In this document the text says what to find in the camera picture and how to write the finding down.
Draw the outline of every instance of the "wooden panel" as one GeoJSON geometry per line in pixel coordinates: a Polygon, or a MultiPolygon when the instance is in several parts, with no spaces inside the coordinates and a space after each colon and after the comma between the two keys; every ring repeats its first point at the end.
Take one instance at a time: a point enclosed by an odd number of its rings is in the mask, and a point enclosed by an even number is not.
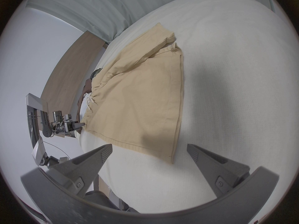
{"type": "Polygon", "coordinates": [[[70,113],[82,79],[104,44],[102,39],[84,32],[60,59],[41,95],[41,99],[48,102],[50,122],[54,121],[53,111],[61,110],[63,115],[70,113]]]}

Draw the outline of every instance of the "white wall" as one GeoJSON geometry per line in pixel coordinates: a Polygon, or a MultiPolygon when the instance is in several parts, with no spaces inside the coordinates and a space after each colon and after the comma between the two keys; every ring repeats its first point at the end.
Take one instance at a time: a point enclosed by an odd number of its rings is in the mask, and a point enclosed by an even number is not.
{"type": "MultiPolygon", "coordinates": [[[[20,180],[36,168],[25,97],[28,93],[41,96],[57,62],[82,34],[64,21],[22,4],[0,37],[0,167],[15,194],[36,210],[20,180]]],[[[76,139],[44,141],[59,146],[70,158],[83,154],[76,139]]],[[[49,155],[65,156],[46,143],[45,147],[49,155]]]]}

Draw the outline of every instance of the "drawstring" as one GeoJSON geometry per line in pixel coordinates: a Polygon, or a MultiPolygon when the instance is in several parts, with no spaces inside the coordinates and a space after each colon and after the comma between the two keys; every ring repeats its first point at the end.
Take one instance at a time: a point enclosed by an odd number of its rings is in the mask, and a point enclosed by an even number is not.
{"type": "Polygon", "coordinates": [[[88,96],[86,98],[86,104],[87,104],[88,109],[91,110],[91,108],[89,107],[89,103],[90,102],[95,103],[95,101],[93,100],[92,93],[88,93],[87,95],[88,96]]]}

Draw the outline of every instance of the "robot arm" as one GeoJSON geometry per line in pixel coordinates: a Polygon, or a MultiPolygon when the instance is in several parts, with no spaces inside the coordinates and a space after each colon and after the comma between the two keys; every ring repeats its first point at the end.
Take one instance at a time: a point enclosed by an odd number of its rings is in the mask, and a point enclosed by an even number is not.
{"type": "Polygon", "coordinates": [[[53,117],[54,122],[49,122],[48,119],[48,105],[43,99],[38,98],[35,95],[29,93],[26,96],[27,105],[27,119],[28,128],[31,138],[31,143],[33,147],[33,158],[35,163],[39,166],[46,165],[48,168],[52,165],[58,164],[59,160],[55,157],[48,157],[43,139],[39,133],[38,126],[38,110],[41,117],[41,123],[43,126],[43,135],[45,137],[53,137],[55,134],[67,134],[71,131],[78,130],[80,127],[84,126],[84,123],[78,123],[71,119],[70,114],[62,116],[61,111],[54,111],[53,117]]]}

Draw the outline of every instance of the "bed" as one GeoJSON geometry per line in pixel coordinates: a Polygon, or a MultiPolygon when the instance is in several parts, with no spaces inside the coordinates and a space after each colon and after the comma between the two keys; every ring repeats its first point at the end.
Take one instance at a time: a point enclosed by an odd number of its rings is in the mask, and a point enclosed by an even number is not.
{"type": "MultiPolygon", "coordinates": [[[[260,219],[283,197],[299,154],[299,43],[275,13],[254,0],[176,0],[114,39],[95,69],[156,23],[174,31],[184,54],[184,104],[174,164],[113,146],[99,172],[112,191],[141,213],[188,209],[216,198],[186,151],[199,145],[280,175],[260,219]]],[[[86,110],[83,101],[80,115],[86,110]]],[[[84,152],[106,144],[88,132],[84,152]]]]}

